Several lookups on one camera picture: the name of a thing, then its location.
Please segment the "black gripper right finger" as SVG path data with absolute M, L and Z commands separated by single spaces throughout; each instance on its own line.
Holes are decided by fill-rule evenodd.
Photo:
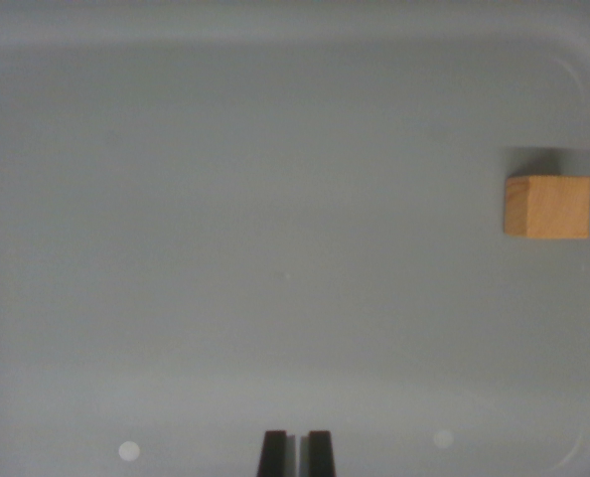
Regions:
M 312 430 L 300 439 L 299 475 L 336 477 L 336 465 L 329 430 Z

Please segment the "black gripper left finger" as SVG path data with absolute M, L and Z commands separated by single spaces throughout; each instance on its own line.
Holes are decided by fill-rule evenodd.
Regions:
M 264 433 L 257 477 L 293 477 L 296 475 L 295 436 L 286 430 Z

